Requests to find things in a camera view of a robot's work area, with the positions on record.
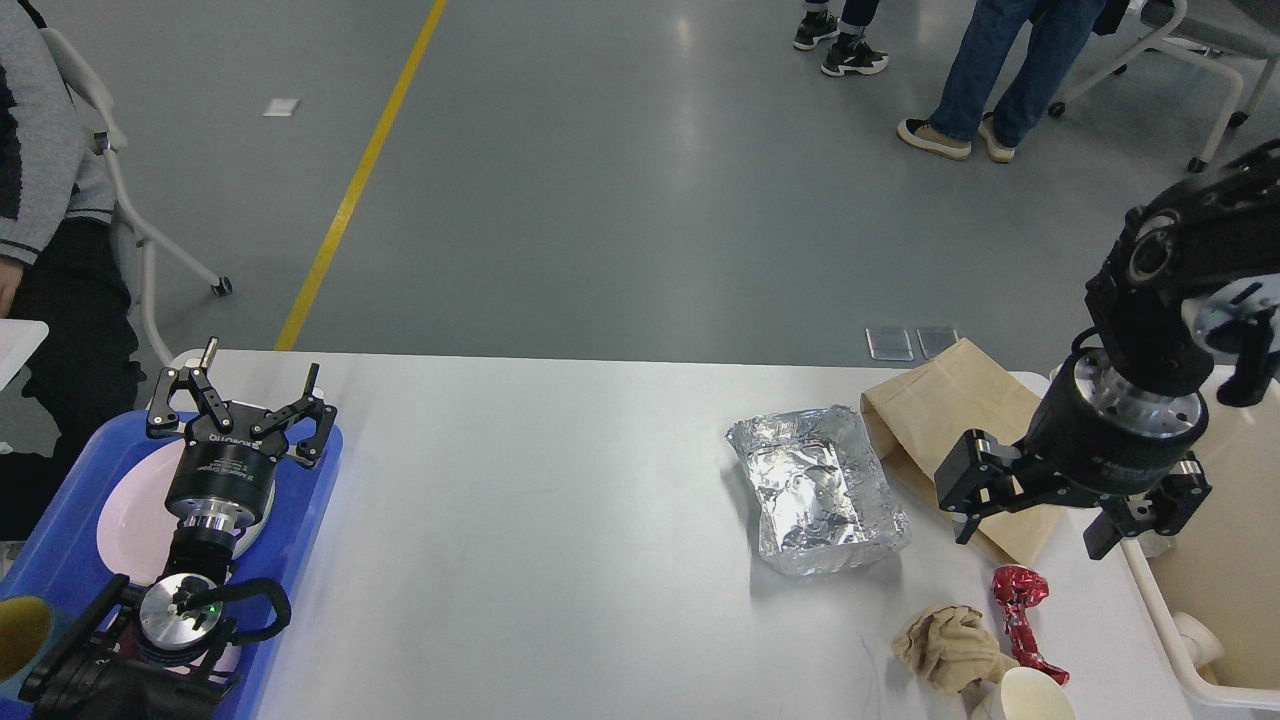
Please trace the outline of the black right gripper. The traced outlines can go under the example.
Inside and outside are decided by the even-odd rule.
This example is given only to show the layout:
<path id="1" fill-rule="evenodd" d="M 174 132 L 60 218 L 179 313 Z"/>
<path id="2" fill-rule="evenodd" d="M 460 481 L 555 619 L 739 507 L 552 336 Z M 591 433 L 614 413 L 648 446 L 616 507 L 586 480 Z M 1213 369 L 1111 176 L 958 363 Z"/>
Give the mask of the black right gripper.
<path id="1" fill-rule="evenodd" d="M 1102 348 L 1080 348 L 1062 363 L 1020 442 L 961 433 L 934 473 L 937 505 L 952 514 L 955 542 L 965 544 L 983 519 L 1048 503 L 1064 486 L 1103 495 L 1083 534 L 1089 559 L 1100 561 L 1125 538 L 1176 536 L 1208 498 L 1213 487 L 1189 452 L 1208 419 L 1199 392 L 1143 391 Z"/>

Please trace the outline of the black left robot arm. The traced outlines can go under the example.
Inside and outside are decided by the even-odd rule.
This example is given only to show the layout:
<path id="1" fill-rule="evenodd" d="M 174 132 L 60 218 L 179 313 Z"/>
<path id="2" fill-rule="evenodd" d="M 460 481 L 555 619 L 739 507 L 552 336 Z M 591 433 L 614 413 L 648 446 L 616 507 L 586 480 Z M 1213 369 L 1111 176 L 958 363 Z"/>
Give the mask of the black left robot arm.
<path id="1" fill-rule="evenodd" d="M 338 410 L 308 368 L 276 409 L 221 397 L 204 355 L 97 430 L 3 598 L 50 610 L 3 671 L 5 719 L 247 719 L 337 479 Z"/>

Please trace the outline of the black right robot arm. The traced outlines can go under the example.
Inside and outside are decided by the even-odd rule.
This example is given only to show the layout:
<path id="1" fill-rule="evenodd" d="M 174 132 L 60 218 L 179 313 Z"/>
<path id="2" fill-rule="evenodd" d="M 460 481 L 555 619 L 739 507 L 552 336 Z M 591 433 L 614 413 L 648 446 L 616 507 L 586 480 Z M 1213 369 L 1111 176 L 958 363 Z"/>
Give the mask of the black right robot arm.
<path id="1" fill-rule="evenodd" d="M 1100 343 L 1074 340 L 1019 441 L 965 430 L 934 474 L 957 543 L 1041 505 L 1098 510 L 1093 560 L 1185 527 L 1212 489 L 1192 448 L 1216 361 L 1234 363 L 1216 392 L 1225 406 L 1260 404 L 1277 377 L 1277 178 L 1268 140 L 1126 214 L 1085 286 Z"/>

